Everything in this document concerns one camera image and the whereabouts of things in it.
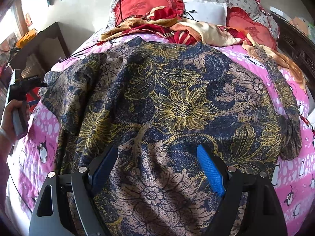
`pink bedsheet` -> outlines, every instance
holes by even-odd
[[[107,42],[102,46],[89,48],[80,56],[57,63],[52,67],[52,70],[62,71],[90,53],[104,52],[115,45],[132,40],[136,36],[140,36],[145,41],[168,42],[167,39],[160,38],[154,34],[127,35],[117,38],[111,43]],[[78,50],[93,45],[97,38],[98,33],[89,38]],[[222,51],[233,61],[258,75],[267,87],[275,111],[285,115],[283,106],[263,64],[253,58],[249,58],[241,45],[214,48]],[[297,104],[301,104],[301,114],[307,117],[309,111],[307,95],[294,81],[288,71],[284,69],[280,71],[290,84],[293,94],[297,98]],[[29,133],[18,143],[17,152],[20,155],[19,162],[15,162],[15,166],[19,166],[18,169],[20,170],[19,192],[29,207],[33,209],[36,197],[47,174],[54,169],[60,125],[56,117],[41,102],[38,103],[34,113],[31,115],[29,125]],[[300,229],[315,194],[315,180],[313,177],[313,173],[315,173],[315,138],[312,131],[302,120],[300,120],[300,128],[303,145],[299,156],[292,161],[278,158],[272,178],[272,183],[282,206],[289,236],[293,236]]]

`wooden headboard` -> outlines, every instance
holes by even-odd
[[[279,49],[301,68],[315,98],[315,44],[281,16],[272,16],[280,28]]]

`screw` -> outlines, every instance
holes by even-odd
[[[261,177],[266,177],[266,176],[267,176],[267,173],[266,173],[265,171],[260,171],[260,172],[259,172],[259,175],[260,175]]]
[[[229,171],[229,172],[233,173],[233,172],[235,172],[235,171],[236,171],[236,168],[235,168],[235,167],[233,167],[233,166],[228,166],[228,167],[227,167],[227,171]]]
[[[49,178],[52,178],[52,177],[54,177],[55,175],[56,175],[56,173],[53,172],[53,171],[51,171],[51,172],[48,173],[48,177],[49,177]]]
[[[80,167],[80,168],[79,168],[79,172],[80,172],[80,173],[84,173],[84,172],[87,171],[87,170],[88,170],[87,167]]]

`wooden table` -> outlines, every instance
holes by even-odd
[[[315,98],[315,44],[281,16],[272,16],[280,28],[279,49],[301,68]]]
[[[50,71],[49,66],[45,62],[42,54],[40,53],[38,49],[39,45],[47,38],[50,38],[50,39],[58,38],[65,56],[66,57],[70,56],[69,49],[60,31],[59,22],[55,22],[51,26],[46,28],[45,30],[40,31],[19,52],[15,54],[15,56],[10,61],[11,68],[13,70],[21,69],[23,71],[26,66],[26,60],[28,56],[30,56],[31,54],[34,54],[37,57],[44,71],[46,72]]]

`black metal frame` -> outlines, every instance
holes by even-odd
[[[248,192],[247,205],[238,236],[286,236],[282,209],[267,174],[230,172],[225,163],[205,148],[222,174],[226,193],[203,236],[228,236],[235,221],[242,192]],[[112,144],[88,167],[73,174],[48,174],[35,204],[29,236],[77,235],[69,209],[67,192],[72,192],[87,236],[111,236],[103,223],[93,197],[99,193],[117,160],[118,149]]]
[[[27,109],[26,95],[27,93],[30,93],[35,99],[38,99],[32,91],[35,87],[47,87],[47,84],[41,82],[41,79],[38,77],[38,75],[22,78],[21,70],[15,69],[13,71],[10,85],[7,89],[5,105],[7,105],[13,99],[23,101],[23,106],[21,108],[13,109],[12,111],[13,127],[18,139],[26,136],[28,132],[28,123],[25,117]]]

